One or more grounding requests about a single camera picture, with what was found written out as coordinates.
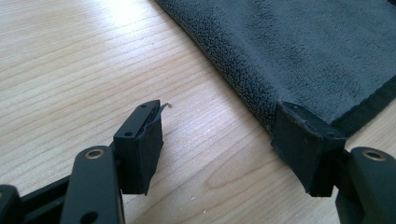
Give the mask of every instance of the wooden table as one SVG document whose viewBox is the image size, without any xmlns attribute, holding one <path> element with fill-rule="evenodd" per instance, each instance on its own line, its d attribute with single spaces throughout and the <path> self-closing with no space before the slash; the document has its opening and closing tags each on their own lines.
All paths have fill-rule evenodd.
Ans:
<svg viewBox="0 0 396 224">
<path fill-rule="evenodd" d="M 164 146 L 127 223 L 338 223 L 183 30 L 146 0 L 0 3 L 0 183 L 25 195 L 161 99 Z M 396 156 L 396 103 L 349 139 Z"/>
</svg>

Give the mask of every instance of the gray towel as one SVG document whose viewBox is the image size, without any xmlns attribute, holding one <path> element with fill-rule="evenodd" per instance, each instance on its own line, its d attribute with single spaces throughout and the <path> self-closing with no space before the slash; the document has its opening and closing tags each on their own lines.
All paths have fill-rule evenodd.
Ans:
<svg viewBox="0 0 396 224">
<path fill-rule="evenodd" d="M 396 7 L 386 0 L 157 0 L 269 132 L 277 101 L 346 135 L 396 96 Z"/>
</svg>

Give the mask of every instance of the wood grain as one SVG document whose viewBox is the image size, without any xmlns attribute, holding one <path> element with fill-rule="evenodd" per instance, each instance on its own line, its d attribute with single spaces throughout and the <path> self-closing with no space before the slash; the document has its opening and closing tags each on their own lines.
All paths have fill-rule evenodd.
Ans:
<svg viewBox="0 0 396 224">
<path fill-rule="evenodd" d="M 25 195 L 108 145 L 136 106 L 161 99 L 164 146 L 127 223 L 339 223 L 310 198 L 270 137 L 154 2 L 0 2 L 0 183 Z M 396 103 L 349 139 L 396 156 Z"/>
</svg>

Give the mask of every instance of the light wood surface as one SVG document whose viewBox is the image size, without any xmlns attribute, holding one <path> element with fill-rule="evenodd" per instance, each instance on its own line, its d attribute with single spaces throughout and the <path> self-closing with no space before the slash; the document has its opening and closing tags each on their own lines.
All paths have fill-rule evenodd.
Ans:
<svg viewBox="0 0 396 224">
<path fill-rule="evenodd" d="M 0 183 L 21 195 L 108 145 L 136 106 L 161 99 L 164 146 L 127 223 L 339 223 L 191 39 L 145 0 L 0 2 Z M 396 156 L 396 103 L 349 139 Z"/>
</svg>

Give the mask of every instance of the metal screw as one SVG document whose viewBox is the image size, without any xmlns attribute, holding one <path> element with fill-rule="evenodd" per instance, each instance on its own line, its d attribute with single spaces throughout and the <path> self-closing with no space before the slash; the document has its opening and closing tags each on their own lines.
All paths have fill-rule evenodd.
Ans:
<svg viewBox="0 0 396 224">
<path fill-rule="evenodd" d="M 102 150 L 100 148 L 96 148 L 96 149 L 93 149 L 93 150 L 85 153 L 85 158 L 87 158 L 88 160 L 95 160 L 95 159 L 100 158 L 104 154 L 105 154 L 104 150 Z"/>
<path fill-rule="evenodd" d="M 382 155 L 382 153 L 368 149 L 363 151 L 363 156 L 373 161 L 385 161 L 387 159 L 384 155 Z"/>
</svg>

